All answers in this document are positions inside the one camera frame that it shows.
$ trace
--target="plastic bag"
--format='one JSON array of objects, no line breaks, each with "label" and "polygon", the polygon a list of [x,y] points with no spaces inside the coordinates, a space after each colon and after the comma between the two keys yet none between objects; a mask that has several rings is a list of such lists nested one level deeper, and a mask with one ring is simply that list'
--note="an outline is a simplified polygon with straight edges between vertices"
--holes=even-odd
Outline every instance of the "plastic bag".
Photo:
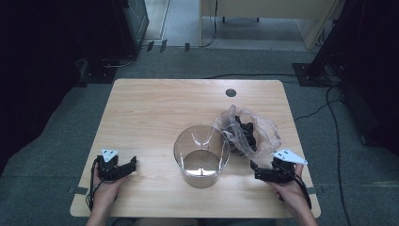
[{"label": "plastic bag", "polygon": [[[248,144],[248,132],[245,129],[248,127],[250,130],[252,125],[256,148]],[[233,144],[232,153],[239,153],[249,159],[262,158],[281,145],[277,125],[273,121],[258,117],[250,110],[235,105],[220,113],[214,120],[213,126],[222,131]]]}]

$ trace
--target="floor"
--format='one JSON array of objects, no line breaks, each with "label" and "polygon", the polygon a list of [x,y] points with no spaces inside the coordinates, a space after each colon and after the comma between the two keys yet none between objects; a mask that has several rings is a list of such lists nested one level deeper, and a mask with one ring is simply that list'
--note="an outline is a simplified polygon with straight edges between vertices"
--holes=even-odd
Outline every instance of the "floor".
[{"label": "floor", "polygon": [[[146,0],[150,25],[148,33],[158,33],[159,36],[146,36],[145,42],[155,41],[161,44],[167,40],[167,46],[200,46],[199,33],[199,0]],[[315,46],[307,50],[294,20],[261,18],[259,22],[253,18],[202,18],[202,44],[210,43],[216,23],[216,39],[208,48],[221,49],[263,49],[280,51],[315,51]],[[162,27],[161,31],[152,31]]]}]

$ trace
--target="person's right hand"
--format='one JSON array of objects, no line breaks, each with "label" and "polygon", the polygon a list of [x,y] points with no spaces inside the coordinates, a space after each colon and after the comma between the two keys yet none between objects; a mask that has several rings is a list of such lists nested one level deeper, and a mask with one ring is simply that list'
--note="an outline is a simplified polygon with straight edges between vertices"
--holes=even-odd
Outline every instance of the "person's right hand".
[{"label": "person's right hand", "polygon": [[[295,165],[295,174],[302,177],[303,165]],[[288,211],[294,216],[300,225],[317,225],[317,221],[305,200],[299,185],[296,181],[291,181],[287,184],[278,185],[276,183],[267,182],[273,187],[276,196],[282,197],[287,205]]]}]

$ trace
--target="white triangular marker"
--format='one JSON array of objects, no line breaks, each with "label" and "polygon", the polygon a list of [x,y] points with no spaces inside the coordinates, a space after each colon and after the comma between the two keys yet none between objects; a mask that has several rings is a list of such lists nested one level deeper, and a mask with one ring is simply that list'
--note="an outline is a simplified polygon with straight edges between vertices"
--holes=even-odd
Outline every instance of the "white triangular marker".
[{"label": "white triangular marker", "polygon": [[273,156],[275,156],[276,158],[281,159],[282,161],[285,161],[285,162],[292,162],[292,163],[308,165],[308,161],[299,157],[298,155],[296,155],[289,149],[284,149],[284,150],[275,152],[275,153],[273,153]]},{"label": "white triangular marker", "polygon": [[110,149],[101,149],[101,152],[103,154],[103,158],[105,162],[109,162],[115,155],[119,153],[117,150],[110,150]]}]

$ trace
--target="table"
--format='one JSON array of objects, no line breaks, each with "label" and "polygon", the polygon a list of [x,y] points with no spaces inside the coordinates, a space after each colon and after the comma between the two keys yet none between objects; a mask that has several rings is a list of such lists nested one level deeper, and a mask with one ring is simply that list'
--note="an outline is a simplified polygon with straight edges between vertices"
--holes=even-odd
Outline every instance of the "table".
[{"label": "table", "polygon": [[[199,45],[202,17],[215,16],[215,3],[199,0]],[[217,0],[217,16],[295,19],[306,48],[312,49],[326,22],[340,17],[343,4],[344,0]]]},{"label": "table", "polygon": [[[228,97],[227,89],[235,89],[236,96]],[[281,148],[304,157],[280,81],[119,79],[109,96],[79,186],[89,187],[90,168],[101,148],[117,149],[120,165],[134,155],[138,162],[136,172],[120,188],[113,217],[289,218],[271,187],[254,179],[246,158],[231,155],[214,186],[199,189],[184,181],[173,156],[175,140],[191,125],[211,125],[231,105],[274,121]],[[313,187],[307,167],[303,180]],[[73,216],[89,215],[85,197],[74,196]],[[311,202],[312,212],[319,217],[315,194]]]}]

